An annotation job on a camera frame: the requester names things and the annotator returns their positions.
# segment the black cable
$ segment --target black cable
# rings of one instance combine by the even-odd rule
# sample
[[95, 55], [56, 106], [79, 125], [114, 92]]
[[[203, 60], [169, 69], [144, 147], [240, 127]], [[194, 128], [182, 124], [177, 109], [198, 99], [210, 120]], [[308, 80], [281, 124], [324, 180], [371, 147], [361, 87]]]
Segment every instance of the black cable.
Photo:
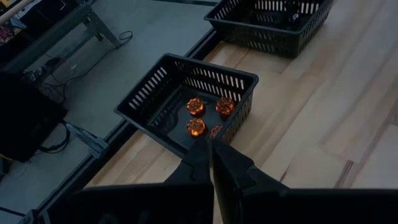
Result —
[[62, 86], [62, 85], [55, 85], [55, 84], [49, 84], [46, 82], [41, 82], [39, 84], [39, 90], [43, 94], [46, 94], [47, 96], [51, 95], [51, 97], [52, 97], [51, 99], [53, 101], [59, 101], [59, 99], [57, 99], [55, 97], [55, 94], [61, 96], [62, 97], [61, 101], [63, 101], [63, 100], [65, 100], [66, 97], [60, 92], [61, 90], [58, 89], [60, 86]]
[[50, 58], [55, 58], [55, 57], [49, 55], [48, 53], [45, 53], [45, 55], [47, 55], [47, 56], [50, 57]]
[[67, 145], [70, 141], [70, 131], [68, 130], [66, 122], [64, 120], [61, 122], [61, 124], [64, 125], [65, 129], [67, 130], [65, 139], [60, 144], [57, 144], [57, 145], [54, 145], [51, 147], [40, 146], [39, 147], [40, 151], [48, 153], [48, 154], [56, 154], [56, 153], [62, 152], [67, 147]]
[[121, 45], [119, 45], [118, 47], [115, 47], [115, 48], [109, 50], [108, 52], [106, 52], [106, 53], [105, 53], [93, 66], [91, 66], [91, 68], [88, 69], [87, 72], [85, 72], [85, 73], [82, 74], [82, 75], [79, 75], [79, 76], [76, 76], [76, 77], [72, 77], [72, 78], [68, 79], [65, 83], [61, 83], [59, 80], [57, 80], [57, 79], [55, 78], [55, 76], [54, 76], [54, 74], [53, 74], [53, 69], [54, 69], [54, 66], [53, 66], [53, 67], [52, 67], [52, 71], [51, 71], [51, 76], [53, 77], [53, 79], [54, 79], [55, 81], [57, 81], [57, 82], [59, 83], [59, 85], [55, 85], [55, 86], [57, 86], [57, 87], [61, 87], [61, 86], [62, 86], [62, 94], [60, 93], [61, 96], [62, 96], [61, 104], [63, 104], [63, 103], [67, 100], [67, 93], [66, 93], [66, 91], [67, 91], [67, 84], [68, 84], [70, 81], [75, 80], [75, 79], [78, 79], [78, 78], [82, 78], [82, 77], [86, 76], [86, 75], [87, 75], [88, 73], [90, 73], [90, 72], [92, 71], [92, 69], [94, 69], [94, 68], [97, 66], [97, 64], [99, 64], [100, 61], [102, 61], [102, 59], [104, 59], [109, 53], [113, 52], [114, 50], [119, 50], [122, 46], [128, 44], [128, 43], [132, 40], [132, 38], [133, 38], [133, 33], [132, 33], [132, 31], [128, 30], [128, 31], [122, 32], [122, 33], [119, 35], [119, 40], [122, 40], [122, 41], [123, 41], [123, 42], [121, 43]]
[[7, 212], [7, 213], [10, 213], [10, 214], [13, 214], [13, 215], [20, 216], [20, 217], [24, 217], [25, 216], [25, 214], [23, 214], [21, 212], [16, 212], [16, 211], [10, 210], [8, 208], [4, 208], [4, 207], [0, 207], [0, 211]]

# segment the small orange object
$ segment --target small orange object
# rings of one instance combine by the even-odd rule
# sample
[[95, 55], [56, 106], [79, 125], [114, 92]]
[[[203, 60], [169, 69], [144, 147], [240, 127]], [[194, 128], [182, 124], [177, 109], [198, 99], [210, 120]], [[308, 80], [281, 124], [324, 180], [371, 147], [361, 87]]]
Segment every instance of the small orange object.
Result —
[[227, 97], [221, 97], [216, 104], [216, 110], [222, 115], [228, 117], [235, 109], [234, 101]]
[[187, 124], [187, 131], [193, 137], [203, 134], [206, 130], [205, 122], [200, 118], [193, 118]]
[[201, 115], [202, 112], [205, 110], [205, 104], [199, 98], [194, 98], [189, 100], [187, 103], [187, 110], [192, 116]]
[[221, 128], [223, 128], [222, 125], [216, 125], [210, 132], [210, 138], [215, 138], [217, 133], [221, 130]]

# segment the basket rim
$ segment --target basket rim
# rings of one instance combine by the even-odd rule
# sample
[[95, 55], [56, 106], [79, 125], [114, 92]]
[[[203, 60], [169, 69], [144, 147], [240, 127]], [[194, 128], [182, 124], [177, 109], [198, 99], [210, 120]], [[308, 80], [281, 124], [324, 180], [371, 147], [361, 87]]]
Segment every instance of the basket rim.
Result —
[[274, 31], [274, 32], [281, 32], [281, 33], [291, 34], [291, 35], [299, 35], [299, 34], [302, 34], [304, 32], [304, 30], [309, 26], [309, 24], [314, 20], [314, 18], [320, 13], [321, 9], [326, 7], [326, 4], [328, 2], [333, 2], [334, 0], [325, 0], [321, 4], [321, 6], [318, 8], [318, 10], [314, 14], [312, 14], [311, 18], [302, 26], [302, 28], [300, 30], [296, 30], [296, 31], [278, 29], [278, 28], [273, 28], [273, 27], [266, 27], [266, 26], [259, 26], [259, 25], [244, 23], [244, 22], [227, 21], [227, 20], [224, 20], [224, 19], [215, 19], [215, 18], [210, 17], [209, 14], [213, 13], [214, 10], [220, 4], [223, 4], [224, 1], [226, 1], [226, 0], [221, 0], [219, 3], [217, 3], [217, 5], [210, 12], [208, 12], [204, 16], [203, 19], [206, 20], [206, 21], [221, 22], [221, 23], [224, 23], [224, 24], [230, 24], [230, 25], [235, 25], [235, 26], [246, 26], [246, 27], [255, 28], [255, 29], [262, 29], [262, 30], [268, 30], [268, 31]]
[[[127, 115], [122, 113], [121, 111], [119, 111], [118, 108], [119, 108], [119, 106], [121, 104], [123, 104], [127, 100], [128, 96], [143, 81], [143, 79], [145, 79], [145, 77], [148, 74], [152, 73], [153, 69], [155, 69], [155, 67], [159, 64], [159, 62], [161, 60], [163, 60], [164, 58], [167, 58], [167, 57], [177, 58], [179, 60], [185, 60], [185, 61], [193, 62], [193, 63], [198, 63], [198, 64], [205, 65], [205, 66], [208, 66], [208, 67], [218, 68], [218, 69], [222, 69], [222, 70], [226, 70], [226, 71], [234, 72], [234, 73], [239, 73], [240, 75], [245, 75], [245, 76], [251, 77], [253, 79], [253, 82], [246, 89], [246, 93], [242, 96], [241, 101], [236, 105], [237, 108], [240, 108], [240, 107], [243, 106], [243, 103], [246, 102], [246, 100], [249, 98], [249, 96], [253, 93], [254, 88], [256, 87], [256, 85], [259, 82], [258, 75], [254, 74], [254, 73], [249, 73], [249, 72], [245, 72], [245, 71], [242, 71], [242, 70], [237, 70], [237, 69], [234, 69], [234, 68], [228, 68], [228, 67], [224, 67], [224, 66], [221, 66], [221, 65], [216, 65], [216, 64], [213, 64], [213, 63], [210, 63], [210, 62], [205, 62], [205, 61], [197, 60], [197, 59], [193, 59], [193, 58], [186, 58], [186, 57], [175, 55], [175, 54], [170, 54], [170, 53], [163, 54], [160, 57], [160, 59], [158, 59], [156, 61], [156, 63], [153, 66], [151, 66], [151, 68], [145, 73], [145, 75], [140, 78], [140, 80], [134, 85], [134, 87], [131, 88], [131, 90], [123, 97], [123, 99], [116, 105], [116, 107], [113, 109], [113, 111], [114, 111], [114, 113], [116, 113], [120, 117], [122, 117], [123, 119], [125, 119], [128, 122], [130, 122], [131, 124], [133, 124], [136, 128], [140, 129], [143, 133], [147, 134], [152, 139], [155, 139], [155, 141], [161, 142], [161, 144], [163, 144], [164, 146], [173, 147], [169, 143], [161, 140], [158, 136], [156, 136], [156, 134], [150, 132], [147, 128], [143, 127], [142, 125], [140, 125], [139, 123], [137, 123], [136, 121], [134, 121], [133, 119], [131, 119], [130, 117], [128, 117]], [[238, 112], [237, 110], [234, 110], [232, 112], [232, 114], [229, 116], [227, 121], [224, 123], [223, 127], [218, 132], [218, 134], [215, 136], [215, 138], [219, 138], [220, 137], [219, 134], [224, 134], [224, 132], [226, 131], [226, 127], [229, 126], [232, 123], [232, 119], [230, 119], [230, 118], [233, 118], [234, 116], [236, 116], [237, 112]]]

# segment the black equipment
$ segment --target black equipment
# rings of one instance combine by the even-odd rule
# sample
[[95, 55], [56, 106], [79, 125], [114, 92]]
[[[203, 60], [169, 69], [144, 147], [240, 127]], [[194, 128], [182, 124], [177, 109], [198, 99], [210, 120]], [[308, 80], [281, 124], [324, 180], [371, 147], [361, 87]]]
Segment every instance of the black equipment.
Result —
[[0, 154], [20, 162], [35, 154], [67, 113], [16, 77], [0, 80], [0, 102]]

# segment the metal bracket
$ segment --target metal bracket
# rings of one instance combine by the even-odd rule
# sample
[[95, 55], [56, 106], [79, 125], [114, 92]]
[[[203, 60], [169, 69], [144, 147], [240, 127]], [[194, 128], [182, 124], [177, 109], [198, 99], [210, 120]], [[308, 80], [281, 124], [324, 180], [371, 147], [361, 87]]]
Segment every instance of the metal bracket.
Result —
[[90, 147], [89, 151], [96, 159], [101, 158], [108, 150], [109, 144], [104, 139], [99, 138], [83, 128], [79, 128], [69, 122], [66, 122], [65, 126], [74, 136]]

